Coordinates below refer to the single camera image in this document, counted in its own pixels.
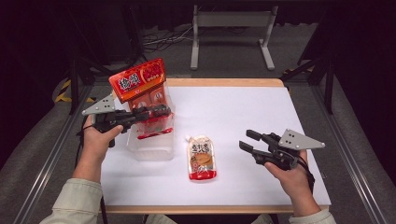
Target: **table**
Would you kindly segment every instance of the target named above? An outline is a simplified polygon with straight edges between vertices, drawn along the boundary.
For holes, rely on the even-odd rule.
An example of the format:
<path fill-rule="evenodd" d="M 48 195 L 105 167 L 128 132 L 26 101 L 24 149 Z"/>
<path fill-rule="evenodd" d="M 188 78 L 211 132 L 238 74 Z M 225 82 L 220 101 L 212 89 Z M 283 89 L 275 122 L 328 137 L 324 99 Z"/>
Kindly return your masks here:
<path fill-rule="evenodd" d="M 282 135 L 286 128 L 291 128 L 304 133 L 282 82 L 259 78 L 168 78 L 166 83 L 176 105 L 174 158 L 136 161 L 126 149 L 128 134 L 119 135 L 116 146 L 107 152 L 103 163 L 106 211 L 119 214 L 291 213 L 290 199 L 277 179 L 238 146 L 242 140 L 267 150 L 264 142 L 247 138 L 246 129 Z M 219 101 L 221 97 L 229 98 Z M 185 134 L 205 134 L 213 141 L 216 178 L 200 183 L 189 180 Z M 317 180 L 314 197 L 321 208 L 328 208 L 331 202 L 310 150 L 308 160 Z"/>

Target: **person's right hand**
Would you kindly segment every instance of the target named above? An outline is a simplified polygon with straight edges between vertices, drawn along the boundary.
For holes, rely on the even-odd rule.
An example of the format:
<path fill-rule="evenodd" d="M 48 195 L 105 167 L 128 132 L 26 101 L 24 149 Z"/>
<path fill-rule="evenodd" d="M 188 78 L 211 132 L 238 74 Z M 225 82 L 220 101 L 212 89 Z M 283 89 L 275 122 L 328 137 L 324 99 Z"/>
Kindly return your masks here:
<path fill-rule="evenodd" d="M 306 150 L 301 150 L 300 156 L 308 162 Z M 320 207 L 315 202 L 309 188 L 308 177 L 304 167 L 299 164 L 294 169 L 284 171 L 271 162 L 266 162 L 264 166 L 279 180 L 283 190 L 289 195 L 295 217 L 305 217 L 320 211 Z"/>
<path fill-rule="evenodd" d="M 306 150 L 301 150 L 300 156 L 307 161 Z M 271 162 L 266 162 L 264 166 L 280 181 L 283 190 L 285 190 L 292 199 L 300 197 L 301 195 L 311 194 L 306 171 L 300 164 L 297 165 L 296 168 L 288 171 L 278 168 Z"/>
<path fill-rule="evenodd" d="M 89 115 L 83 126 L 84 148 L 82 149 L 80 160 L 101 164 L 105 159 L 109 142 L 119 135 L 123 128 L 122 125 L 118 125 L 106 133 L 100 133 L 94 127 L 90 127 L 91 125 L 92 116 Z"/>

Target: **white sleeve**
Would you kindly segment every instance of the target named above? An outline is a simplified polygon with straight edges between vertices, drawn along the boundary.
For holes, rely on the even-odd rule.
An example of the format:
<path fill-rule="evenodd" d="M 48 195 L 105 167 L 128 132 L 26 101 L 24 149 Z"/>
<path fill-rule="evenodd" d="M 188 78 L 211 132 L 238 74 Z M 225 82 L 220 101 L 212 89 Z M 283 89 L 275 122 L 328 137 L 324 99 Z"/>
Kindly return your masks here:
<path fill-rule="evenodd" d="M 101 198 L 100 184 L 71 178 L 64 184 L 52 214 L 40 223 L 96 223 Z"/>
<path fill-rule="evenodd" d="M 314 215 L 307 217 L 291 217 L 289 218 L 290 224 L 335 224 L 334 217 L 328 209 L 315 213 Z"/>

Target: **chair leg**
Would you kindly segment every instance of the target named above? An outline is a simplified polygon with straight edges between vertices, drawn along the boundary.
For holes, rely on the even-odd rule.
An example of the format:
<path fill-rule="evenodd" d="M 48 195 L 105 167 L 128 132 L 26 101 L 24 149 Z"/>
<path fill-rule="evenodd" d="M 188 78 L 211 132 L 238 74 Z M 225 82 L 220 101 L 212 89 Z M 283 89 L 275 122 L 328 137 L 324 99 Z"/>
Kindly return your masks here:
<path fill-rule="evenodd" d="M 198 69 L 198 53 L 199 53 L 199 40 L 198 40 L 198 8 L 194 6 L 194 17 L 192 29 L 194 31 L 194 39 L 192 41 L 192 53 L 191 53 L 191 70 Z"/>
<path fill-rule="evenodd" d="M 260 48 L 262 49 L 262 55 L 264 56 L 265 63 L 267 64 L 268 70 L 271 70 L 271 71 L 275 69 L 275 66 L 274 66 L 274 62 L 271 58 L 270 51 L 268 50 L 268 41 L 270 40 L 272 29 L 274 27 L 276 13 L 277 13 L 277 7 L 273 7 L 272 12 L 271 12 L 271 17 L 268 20 L 267 25 L 266 25 L 265 37 L 264 37 L 264 39 L 259 40 Z"/>

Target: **hand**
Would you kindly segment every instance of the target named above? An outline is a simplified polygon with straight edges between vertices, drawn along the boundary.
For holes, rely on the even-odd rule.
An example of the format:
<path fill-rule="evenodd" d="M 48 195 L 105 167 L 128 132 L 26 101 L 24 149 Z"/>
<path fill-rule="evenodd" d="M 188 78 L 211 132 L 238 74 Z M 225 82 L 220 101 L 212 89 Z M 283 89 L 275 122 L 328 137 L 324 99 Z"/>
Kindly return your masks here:
<path fill-rule="evenodd" d="M 121 133 L 123 127 L 119 125 L 106 133 L 100 133 L 94 127 L 89 127 L 91 125 L 92 116 L 89 115 L 83 126 L 83 128 L 88 127 L 84 130 L 84 147 L 73 177 L 100 182 L 102 162 L 108 144 Z"/>
<path fill-rule="evenodd" d="M 308 162 L 306 150 L 301 150 L 300 156 Z M 300 164 L 288 171 L 278 168 L 271 162 L 266 162 L 264 166 L 280 181 L 283 190 L 289 195 L 296 217 L 305 217 L 320 211 L 309 188 L 306 170 Z"/>
<path fill-rule="evenodd" d="M 123 127 L 122 125 L 119 125 L 106 133 L 100 133 L 94 127 L 89 127 L 91 125 L 92 116 L 89 115 L 83 126 L 83 129 L 85 128 L 84 147 L 80 160 L 90 160 L 92 162 L 102 163 L 105 159 L 109 142 L 120 134 Z"/>

